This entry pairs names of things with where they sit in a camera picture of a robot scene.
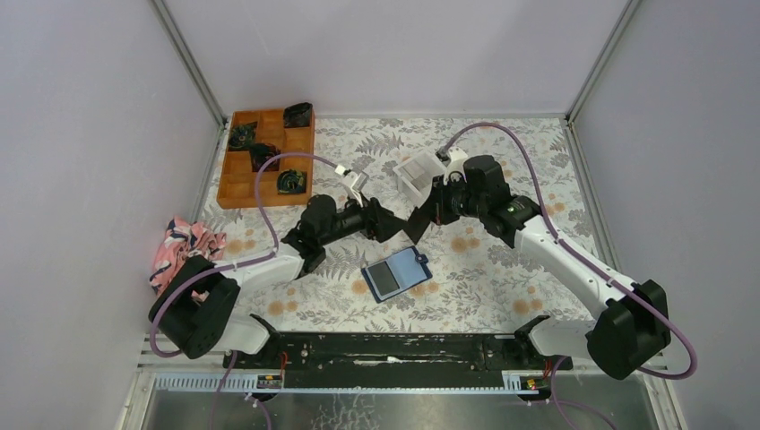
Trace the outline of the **black credit card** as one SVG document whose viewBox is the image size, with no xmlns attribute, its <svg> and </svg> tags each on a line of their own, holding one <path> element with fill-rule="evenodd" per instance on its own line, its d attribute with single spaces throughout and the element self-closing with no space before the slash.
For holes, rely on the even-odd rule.
<svg viewBox="0 0 760 430">
<path fill-rule="evenodd" d="M 373 291 L 381 300 L 394 295 L 400 289 L 400 285 L 387 262 L 373 264 L 366 268 L 365 273 Z"/>
<path fill-rule="evenodd" d="M 436 216 L 435 205 L 416 207 L 408 217 L 403 232 L 413 244 L 417 244 Z"/>
</svg>

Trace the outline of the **blue leather card holder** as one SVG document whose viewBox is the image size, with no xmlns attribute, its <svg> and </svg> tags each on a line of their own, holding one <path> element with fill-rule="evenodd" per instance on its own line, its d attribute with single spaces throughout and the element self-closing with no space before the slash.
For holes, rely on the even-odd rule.
<svg viewBox="0 0 760 430">
<path fill-rule="evenodd" d="M 387 262 L 393 272 L 394 277 L 400 285 L 400 289 L 384 300 L 381 300 L 373 291 L 372 285 L 369 283 L 369 278 L 365 273 L 367 267 L 376 264 L 378 262 Z M 383 260 L 369 264 L 367 267 L 361 269 L 361 274 L 364 281 L 367 283 L 370 293 L 377 303 L 383 303 L 393 297 L 404 293 L 417 285 L 431 280 L 433 275 L 428 268 L 428 257 L 418 251 L 415 246 L 404 248 Z"/>
</svg>

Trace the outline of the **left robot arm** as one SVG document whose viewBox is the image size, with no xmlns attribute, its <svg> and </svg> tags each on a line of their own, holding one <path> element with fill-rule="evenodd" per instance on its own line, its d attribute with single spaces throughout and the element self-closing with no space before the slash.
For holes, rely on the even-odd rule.
<svg viewBox="0 0 760 430">
<path fill-rule="evenodd" d="M 272 365 L 278 356 L 275 340 L 254 331 L 258 321 L 232 318 L 244 288 L 290 282 L 313 272 L 325 259 L 325 247 L 360 234 L 378 243 L 406 227 L 406 220 L 376 198 L 350 198 L 342 208 L 329 195 L 309 199 L 298 223 L 271 251 L 242 262 L 214 263 L 201 255 L 189 258 L 161 293 L 149 312 L 151 333 L 161 332 L 177 353 L 197 359 L 225 342 L 242 349 L 258 368 Z"/>
</svg>

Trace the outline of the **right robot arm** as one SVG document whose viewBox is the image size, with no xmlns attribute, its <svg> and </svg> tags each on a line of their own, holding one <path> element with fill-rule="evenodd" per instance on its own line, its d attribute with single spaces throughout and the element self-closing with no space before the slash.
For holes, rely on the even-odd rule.
<svg viewBox="0 0 760 430">
<path fill-rule="evenodd" d="M 535 369 L 552 356 L 581 357 L 623 380 L 670 344 L 664 289 L 652 280 L 636 282 L 574 248 L 537 202 L 512 193 L 489 155 L 434 176 L 420 211 L 438 226 L 477 219 L 491 236 L 551 273 L 589 312 L 588 321 L 542 316 L 521 327 L 524 338 L 515 342 L 514 357 L 522 367 Z"/>
</svg>

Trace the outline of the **white plastic card box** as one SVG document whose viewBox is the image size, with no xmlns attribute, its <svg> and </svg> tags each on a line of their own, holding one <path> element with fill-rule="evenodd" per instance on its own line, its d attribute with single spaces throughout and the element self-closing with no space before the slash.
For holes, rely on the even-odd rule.
<svg viewBox="0 0 760 430">
<path fill-rule="evenodd" d="M 441 182 L 448 182 L 448 166 L 451 159 L 447 152 L 420 152 L 393 168 L 398 190 L 405 195 L 415 207 L 420 207 L 429 197 L 434 178 L 440 176 Z"/>
</svg>

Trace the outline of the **stack of cards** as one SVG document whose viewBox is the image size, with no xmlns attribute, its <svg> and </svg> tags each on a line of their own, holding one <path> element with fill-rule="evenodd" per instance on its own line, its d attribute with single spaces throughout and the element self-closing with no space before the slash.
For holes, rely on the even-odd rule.
<svg viewBox="0 0 760 430">
<path fill-rule="evenodd" d="M 431 182 L 428 170 L 418 162 L 411 162 L 402 167 L 404 178 L 415 188 L 423 188 Z"/>
</svg>

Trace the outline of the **dark rolled cloth bottom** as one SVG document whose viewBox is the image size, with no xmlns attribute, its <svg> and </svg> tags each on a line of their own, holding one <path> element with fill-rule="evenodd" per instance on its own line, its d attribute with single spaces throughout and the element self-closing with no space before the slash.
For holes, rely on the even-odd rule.
<svg viewBox="0 0 760 430">
<path fill-rule="evenodd" d="M 304 194 L 307 191 L 307 172 L 287 169 L 279 173 L 276 188 L 278 194 Z"/>
</svg>

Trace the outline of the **dark rolled cloth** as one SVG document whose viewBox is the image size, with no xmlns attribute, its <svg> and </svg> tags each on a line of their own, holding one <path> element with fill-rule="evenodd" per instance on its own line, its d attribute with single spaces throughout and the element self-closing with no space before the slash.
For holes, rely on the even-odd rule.
<svg viewBox="0 0 760 430">
<path fill-rule="evenodd" d="M 276 188 L 278 194 L 304 194 L 307 191 L 307 172 L 287 169 L 279 173 Z"/>
<path fill-rule="evenodd" d="M 228 138 L 229 151 L 248 151 L 255 144 L 257 122 L 232 126 Z"/>
<path fill-rule="evenodd" d="M 281 151 L 272 144 L 255 142 L 249 146 L 248 153 L 252 171 L 259 172 L 268 160 L 280 155 Z"/>
<path fill-rule="evenodd" d="M 282 122 L 285 129 L 308 128 L 311 126 L 313 104 L 301 102 L 283 109 Z"/>
</svg>

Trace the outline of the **dark rolled cloth top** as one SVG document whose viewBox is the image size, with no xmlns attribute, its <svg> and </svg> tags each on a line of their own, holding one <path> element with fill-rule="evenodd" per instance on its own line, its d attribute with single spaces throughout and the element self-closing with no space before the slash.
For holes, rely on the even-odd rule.
<svg viewBox="0 0 760 430">
<path fill-rule="evenodd" d="M 308 128 L 311 126 L 313 104 L 301 102 L 283 109 L 282 122 L 285 129 Z"/>
</svg>

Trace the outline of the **dark rolled cloth middle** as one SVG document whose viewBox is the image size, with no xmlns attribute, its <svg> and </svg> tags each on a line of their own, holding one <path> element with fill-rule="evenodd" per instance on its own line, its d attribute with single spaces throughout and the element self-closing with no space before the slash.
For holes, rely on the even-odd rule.
<svg viewBox="0 0 760 430">
<path fill-rule="evenodd" d="M 248 153 L 252 171 L 259 172 L 268 160 L 280 155 L 281 151 L 272 144 L 255 142 L 249 146 Z"/>
</svg>

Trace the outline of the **wooden compartment tray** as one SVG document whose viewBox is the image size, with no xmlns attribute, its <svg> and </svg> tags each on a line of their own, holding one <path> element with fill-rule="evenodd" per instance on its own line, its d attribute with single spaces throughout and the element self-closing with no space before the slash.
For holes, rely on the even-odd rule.
<svg viewBox="0 0 760 430">
<path fill-rule="evenodd" d="M 224 139 L 217 192 L 222 209 L 305 205 L 312 193 L 313 105 L 242 110 Z"/>
</svg>

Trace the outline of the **dark rolled cloth left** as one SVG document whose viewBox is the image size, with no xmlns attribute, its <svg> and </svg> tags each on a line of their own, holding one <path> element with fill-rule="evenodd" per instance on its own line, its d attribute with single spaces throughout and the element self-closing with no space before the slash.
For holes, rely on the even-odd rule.
<svg viewBox="0 0 760 430">
<path fill-rule="evenodd" d="M 257 122 L 232 126 L 228 138 L 229 151 L 248 151 L 255 144 Z"/>
</svg>

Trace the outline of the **pink patterned cloth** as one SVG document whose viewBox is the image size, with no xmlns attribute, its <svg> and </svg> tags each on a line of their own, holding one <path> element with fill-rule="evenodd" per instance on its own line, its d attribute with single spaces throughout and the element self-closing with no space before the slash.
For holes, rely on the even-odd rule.
<svg viewBox="0 0 760 430">
<path fill-rule="evenodd" d="M 225 247 L 225 233 L 216 232 L 203 222 L 190 223 L 175 216 L 168 223 L 153 259 L 149 277 L 152 290 L 160 296 L 187 259 L 200 255 L 208 261 L 217 261 L 223 257 Z"/>
</svg>

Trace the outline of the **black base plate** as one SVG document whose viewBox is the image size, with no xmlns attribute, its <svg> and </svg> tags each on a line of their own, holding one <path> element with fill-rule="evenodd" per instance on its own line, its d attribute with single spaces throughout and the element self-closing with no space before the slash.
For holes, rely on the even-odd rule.
<svg viewBox="0 0 760 430">
<path fill-rule="evenodd" d="M 571 359 L 543 356 L 515 333 L 276 331 L 254 354 L 226 357 L 240 370 L 272 370 L 287 389 L 504 389 L 508 375 L 548 376 Z"/>
</svg>

